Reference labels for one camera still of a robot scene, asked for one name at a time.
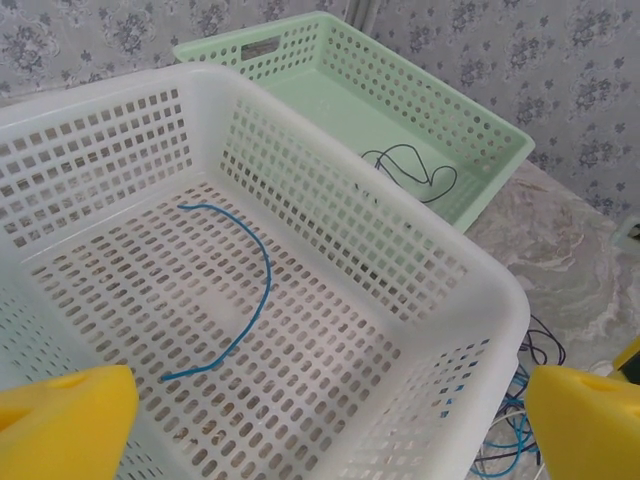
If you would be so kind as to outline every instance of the wall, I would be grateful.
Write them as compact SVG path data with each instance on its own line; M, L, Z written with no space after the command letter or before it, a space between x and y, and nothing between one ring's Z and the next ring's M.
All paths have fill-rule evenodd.
M637 0L383 0L374 37L529 133L613 218L640 209Z
M0 0L0 94L13 97L174 62L178 43L348 0Z

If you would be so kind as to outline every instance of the yellow plastic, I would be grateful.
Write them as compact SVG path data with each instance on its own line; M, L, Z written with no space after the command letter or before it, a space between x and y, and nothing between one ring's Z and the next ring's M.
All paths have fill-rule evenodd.
M137 405L119 365L0 392L0 478L113 479Z
M638 353L638 351L640 351L640 337L636 337L636 339L615 358L613 361L613 368L620 370L625 363L631 360L631 358Z
M553 480L640 478L640 386L543 366L525 405Z

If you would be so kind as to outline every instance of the blue wire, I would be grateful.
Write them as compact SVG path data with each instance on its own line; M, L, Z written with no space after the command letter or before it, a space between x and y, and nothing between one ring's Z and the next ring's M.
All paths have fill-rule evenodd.
M529 439L533 436L533 432L529 430L526 435L527 436L522 439L523 444L529 441ZM484 442L484 444L493 448L516 448L519 445L518 443L512 443L510 445L501 445L499 443L492 443L492 442Z
M247 333L249 333L249 330L251 330L253 325L258 320L258 317L262 313L262 310L264 309L264 306L267 303L267 297L269 297L269 292L271 291L271 282L272 282L271 262L269 261L269 253L267 252L267 248L265 247L264 243L262 243L260 238L258 238L258 236L255 233L253 233L251 229L242 222L242 220L240 220L238 217L236 217L232 213L229 213L220 207L216 207L215 205L210 205L208 203L201 203L198 205L178 205L178 208L181 208L182 210L195 210L197 208L208 208L210 210L215 210L216 212L221 213L228 219L233 220L236 224L238 224L245 232L249 234L249 236L260 247L260 250L262 251L262 256L264 257L264 263L266 266L267 282L265 285L264 294L262 295L262 299L260 300L260 303L258 304L256 311L253 313L253 317L251 317L251 320L249 321L247 326L244 328L244 330L242 330L242 332L240 332L240 334L236 337L236 339L233 342L231 342L231 345L229 345L227 349L224 352L222 352L222 354L218 358L214 360L213 363L204 367L196 367L196 368L191 368L189 370L184 370L178 373L169 373L167 375L163 375L162 377L160 377L162 381L173 380L173 379L184 377L187 375L193 375L194 373L206 372L207 370L211 370L213 368L216 368L218 365L220 365L224 361L225 357L227 357L227 355L229 355L233 351L233 349L238 346L238 344L247 335Z
M526 423L526 421L527 421L527 417L526 415L523 415L522 420L520 422L520 426L516 429L516 439L518 440L518 443L516 444L516 446L518 447L518 450L516 451L516 456L513 459L513 462L511 463L509 468L499 473L482 473L476 470L475 467L471 467L471 472L474 473L475 475L478 475L481 478L500 478L500 477L509 475L516 468L516 465L520 460L520 454L522 453L522 448L524 445L524 443L522 442L522 429L524 428L524 424Z
M520 400L519 398L505 398L502 401L502 405L509 405L511 407L524 407L524 402L522 400Z
M526 378L529 378L529 377L530 377L529 372L527 372L527 370L522 366L522 364L521 364L521 363L518 363L518 370L522 370L522 372L523 372L523 373L522 373L522 374L520 374L520 375L522 375L522 376L524 376L524 377L526 377Z
M520 375L515 374L512 383L515 383L516 385L519 385L521 387L525 387L529 383L529 381L528 379L522 378Z

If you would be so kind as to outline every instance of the electrical outlet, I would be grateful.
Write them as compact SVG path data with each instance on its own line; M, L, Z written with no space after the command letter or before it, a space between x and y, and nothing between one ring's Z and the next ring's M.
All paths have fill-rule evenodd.
M640 255L640 215L629 215L615 231L611 240L622 250Z

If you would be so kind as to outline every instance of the cable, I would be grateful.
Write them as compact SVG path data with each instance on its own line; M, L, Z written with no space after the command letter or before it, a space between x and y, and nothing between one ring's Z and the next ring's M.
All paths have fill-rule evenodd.
M400 165L398 165L398 163L389 155L389 152L391 152L392 150L395 150L397 148L408 148L410 149L416 156L416 158L418 159L418 162L420 163L420 166L422 167L422 172L424 173L424 180L416 177L415 175L410 174L409 172L407 172L406 170L404 170ZM389 171L389 169L382 163L383 159L387 159L389 162L391 162L391 164L397 168L400 173L402 173L405 177L413 180L414 182L418 183L419 185L429 185L429 187L433 187L433 182L435 180L436 177L436 173L438 173L440 170L451 170L453 172L453 182L451 183L451 186L449 188L447 188L444 192L440 193L439 195L436 195L433 198L430 198L428 200L420 200L420 203L422 204L428 204L431 202L435 202L436 200L444 197L447 193L449 193L453 187L455 187L456 182L458 181L458 171L452 167L451 165L441 165L439 167L437 167L432 173L431 176L429 176L429 173L427 172L427 167L424 164L424 161L422 160L422 157L420 156L420 153L418 152L418 150L416 149L416 147L414 147L413 145L409 145L408 143L398 143L396 145L393 145L389 148L387 148L386 150L382 151L382 150L367 150L366 152L364 152L361 157L365 158L367 155L370 155L372 153L375 153L378 155L376 162L374 164L374 168L376 170L383 170L388 176L389 178L391 178L391 180L393 180L393 182L398 185L401 188L404 188L400 182L398 182L398 180L393 176L393 174Z
M518 443L516 444L517 450L516 450L515 458L513 459L513 462L511 463L511 465L507 467L506 470L499 473L483 473L483 472L479 472L474 467L471 467L472 473L478 475L481 478L500 478L500 477L504 477L505 475L508 475L516 468L516 465L518 464L518 461L520 460L520 455L522 453L522 429L524 427L524 424L527 421L526 413L524 411L518 411L518 412L511 412L506 415L503 415L502 417L499 417L496 420L494 420L493 423L491 424L491 427L489 428L489 430L491 430L491 428L493 428L495 425L497 425L501 421L506 420L507 418L515 417L517 415L523 415L523 417L522 417L522 420L520 421L520 426L518 427L518 429L516 429L516 439L518 440Z
M537 328L537 326L534 326L533 328L530 328L527 331L525 338L522 342L522 345L520 346L520 351L529 353L531 357L531 361L533 362L534 365L549 364L551 356L553 354L550 355L549 352L545 351L543 348L541 348L539 345L536 344L536 339L539 338L540 336L543 336L551 340L553 343L555 343L556 349L558 351L557 364L562 365L567 358L567 352L564 346L557 339L557 337L551 332L551 330L547 328L547 326L538 317L532 315L531 318L539 325L539 328ZM474 473L478 474L480 477L497 478L497 477L485 476L487 475L485 471L485 464L487 461L500 460L504 458L514 458L514 457L519 458L525 452L534 453L536 455L537 465L543 464L541 460L540 450L538 448L538 445L535 439L533 438L533 430L531 428L531 425L529 424L528 417L526 417L526 412L524 410L524 402L521 399L522 395L527 389L529 380L530 380L529 372L527 371L526 368L524 368L522 364L519 364L511 382L512 386L517 387L518 390L516 391L516 393L510 393L510 391L507 391L505 393L504 400L496 414L496 417L497 417L496 421L504 420L513 429L517 439L517 443L501 445L501 444L495 444L492 442L485 442L481 446L479 455L475 460L476 464L478 464L482 469L482 473L478 473L477 471L475 471ZM526 418L526 422L523 425L522 422L514 421L512 416L507 417L506 415L508 414L511 414L512 416L523 415L523 418ZM510 452L500 453L497 455L485 455L484 446L492 447L500 450L515 448L515 450ZM539 476L541 475L541 470L542 468L538 471L536 479L539 478ZM505 472L502 472L502 474L496 474L496 475L502 476L502 475L505 475Z
M184 377L187 375L193 375L194 373L205 372L207 370L212 370L218 365L220 365L224 361L224 359L233 351L233 349L238 346L238 344L247 335L247 333L249 333L249 330L251 330L253 325L258 320L258 317L262 313L262 310L264 309L264 306L267 303L267 298L269 297L269 292L271 291L271 283L272 283L271 262L269 260L269 253L267 252L267 247L265 247L264 243L262 243L262 240L260 240L260 238L258 238L258 236L255 233L253 233L253 231L249 227L247 227L247 225L245 225L245 223L242 220L240 220L238 217L236 217L232 213L227 212L226 210L220 207L216 207L215 205L210 205L208 203L201 203L198 205L178 205L178 208L182 210L196 210L198 208L207 208L209 210L214 210L224 215L228 219L232 220L238 226L240 226L258 244L258 247L260 247L260 251L262 252L262 256L264 257L267 280L265 284L264 294L262 295L262 299L260 300L258 307L253 313L253 317L251 317L251 320L249 321L247 326L244 328L244 330L240 332L240 334L236 337L236 339L233 342L231 342L231 344L227 347L227 349L224 352L222 352L222 354L218 356L218 358L216 358L213 361L213 363L210 363L209 365L204 367L196 367L196 368L191 368L189 370L184 370L182 372L169 373L167 375L163 375L162 377L160 377L162 381L173 380L173 379Z
M544 463L540 465L540 469L538 470L538 473L536 473L536 476L533 477L533 480L538 480L540 478L540 476L542 475L542 471L544 470L544 467L545 467Z

